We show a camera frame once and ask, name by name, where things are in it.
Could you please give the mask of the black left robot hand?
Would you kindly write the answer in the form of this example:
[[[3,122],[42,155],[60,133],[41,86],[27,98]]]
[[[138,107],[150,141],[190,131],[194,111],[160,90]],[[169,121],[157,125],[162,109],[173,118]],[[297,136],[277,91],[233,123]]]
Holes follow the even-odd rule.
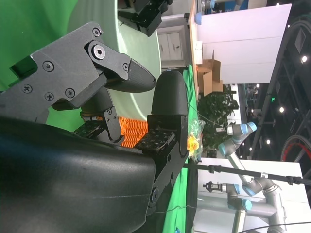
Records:
[[[150,37],[161,24],[162,14],[173,0],[119,0],[118,20]]]

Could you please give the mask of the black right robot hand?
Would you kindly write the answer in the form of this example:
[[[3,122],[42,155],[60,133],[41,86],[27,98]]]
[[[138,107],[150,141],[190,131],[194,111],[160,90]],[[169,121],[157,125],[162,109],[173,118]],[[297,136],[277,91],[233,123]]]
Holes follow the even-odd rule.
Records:
[[[89,22],[21,60],[0,94],[0,230],[131,233],[188,157],[183,76],[155,78]],[[121,145],[109,90],[154,91],[148,132]]]

